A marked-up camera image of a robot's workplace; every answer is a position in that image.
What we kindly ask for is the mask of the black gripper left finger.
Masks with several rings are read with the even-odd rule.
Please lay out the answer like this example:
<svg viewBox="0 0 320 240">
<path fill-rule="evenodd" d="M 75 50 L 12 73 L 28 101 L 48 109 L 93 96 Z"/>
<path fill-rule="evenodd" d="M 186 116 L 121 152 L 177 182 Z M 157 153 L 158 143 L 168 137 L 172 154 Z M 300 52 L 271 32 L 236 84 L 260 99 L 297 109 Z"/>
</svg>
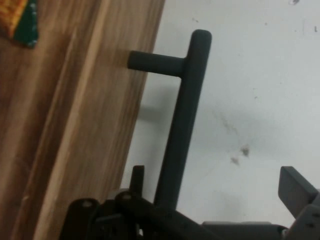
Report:
<svg viewBox="0 0 320 240">
<path fill-rule="evenodd" d="M 145 168 L 134 166 L 129 189 L 100 204 L 92 198 L 72 202 L 61 240 L 213 240 L 215 235 L 175 210 L 142 198 Z"/>
</svg>

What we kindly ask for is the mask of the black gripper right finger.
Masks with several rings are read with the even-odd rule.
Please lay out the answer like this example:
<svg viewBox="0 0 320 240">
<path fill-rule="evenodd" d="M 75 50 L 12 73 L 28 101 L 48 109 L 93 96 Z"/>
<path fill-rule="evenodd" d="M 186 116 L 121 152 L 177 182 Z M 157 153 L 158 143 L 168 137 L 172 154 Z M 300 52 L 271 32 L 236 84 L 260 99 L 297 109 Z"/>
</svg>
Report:
<svg viewBox="0 0 320 240">
<path fill-rule="evenodd" d="M 318 240 L 320 238 L 320 191 L 294 167 L 280 169 L 278 196 L 294 217 L 285 231 L 285 240 Z"/>
</svg>

